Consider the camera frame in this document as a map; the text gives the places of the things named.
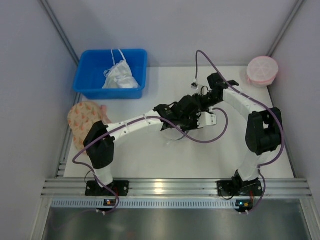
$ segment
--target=gray wall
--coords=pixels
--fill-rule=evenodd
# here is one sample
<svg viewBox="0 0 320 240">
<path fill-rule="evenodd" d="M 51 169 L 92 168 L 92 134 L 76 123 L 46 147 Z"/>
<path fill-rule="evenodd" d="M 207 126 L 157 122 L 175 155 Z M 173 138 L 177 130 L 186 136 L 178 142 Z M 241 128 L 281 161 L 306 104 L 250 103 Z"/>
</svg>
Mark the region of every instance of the gray wall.
<svg viewBox="0 0 320 240">
<path fill-rule="evenodd" d="M 197 49 L 219 65 L 265 55 L 296 0 L 47 1 L 78 56 L 143 48 L 151 66 L 194 66 Z"/>
<path fill-rule="evenodd" d="M 36 0 L 0 1 L 0 238 L 31 233 L 53 177 L 76 66 Z"/>
<path fill-rule="evenodd" d="M 276 50 L 270 87 L 281 108 L 295 170 L 306 177 L 320 211 L 320 1 L 307 0 Z"/>
</svg>

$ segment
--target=reflective metal surface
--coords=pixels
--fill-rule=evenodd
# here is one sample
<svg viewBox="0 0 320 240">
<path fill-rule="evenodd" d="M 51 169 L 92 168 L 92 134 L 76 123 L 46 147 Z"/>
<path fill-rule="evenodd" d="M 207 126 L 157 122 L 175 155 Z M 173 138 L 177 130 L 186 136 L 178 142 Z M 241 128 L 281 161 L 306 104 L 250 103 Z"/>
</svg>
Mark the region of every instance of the reflective metal surface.
<svg viewBox="0 0 320 240">
<path fill-rule="evenodd" d="M 44 240 L 308 240 L 299 200 L 264 200 L 250 215 L 230 209 L 118 209 L 110 215 L 52 208 Z"/>
</svg>

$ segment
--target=pink patterned sponge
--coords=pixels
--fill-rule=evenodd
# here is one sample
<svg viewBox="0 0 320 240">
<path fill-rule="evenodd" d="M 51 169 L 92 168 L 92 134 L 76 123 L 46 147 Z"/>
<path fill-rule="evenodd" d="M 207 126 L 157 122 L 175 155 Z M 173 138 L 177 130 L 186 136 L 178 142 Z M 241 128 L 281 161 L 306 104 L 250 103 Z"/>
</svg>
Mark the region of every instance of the pink patterned sponge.
<svg viewBox="0 0 320 240">
<path fill-rule="evenodd" d="M 99 107 L 95 102 L 83 101 L 74 105 L 68 114 L 68 123 L 72 130 L 73 142 L 80 151 L 84 149 L 84 140 L 94 123 L 103 121 L 104 124 L 110 124 L 107 117 L 107 107 Z"/>
</svg>

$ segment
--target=white cloth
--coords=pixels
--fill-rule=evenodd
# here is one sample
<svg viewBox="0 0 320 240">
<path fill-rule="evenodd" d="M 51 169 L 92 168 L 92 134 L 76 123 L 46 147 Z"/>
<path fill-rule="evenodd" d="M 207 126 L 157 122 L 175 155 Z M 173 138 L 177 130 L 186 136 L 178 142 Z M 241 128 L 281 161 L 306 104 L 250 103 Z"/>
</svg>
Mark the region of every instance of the white cloth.
<svg viewBox="0 0 320 240">
<path fill-rule="evenodd" d="M 139 84 L 132 76 L 131 69 L 127 63 L 127 60 L 119 49 L 123 60 L 116 64 L 114 50 L 111 50 L 113 67 L 104 71 L 106 77 L 103 89 L 137 89 Z"/>
</svg>

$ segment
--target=pink container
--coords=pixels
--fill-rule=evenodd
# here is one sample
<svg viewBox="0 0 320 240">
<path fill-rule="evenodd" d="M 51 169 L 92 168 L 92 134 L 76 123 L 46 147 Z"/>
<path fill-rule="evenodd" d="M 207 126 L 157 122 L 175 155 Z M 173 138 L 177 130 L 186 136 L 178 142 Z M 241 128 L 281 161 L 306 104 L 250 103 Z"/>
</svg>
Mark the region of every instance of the pink container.
<svg viewBox="0 0 320 240">
<path fill-rule="evenodd" d="M 246 69 L 248 83 L 262 88 L 271 85 L 279 72 L 276 60 L 268 56 L 254 58 Z"/>
</svg>

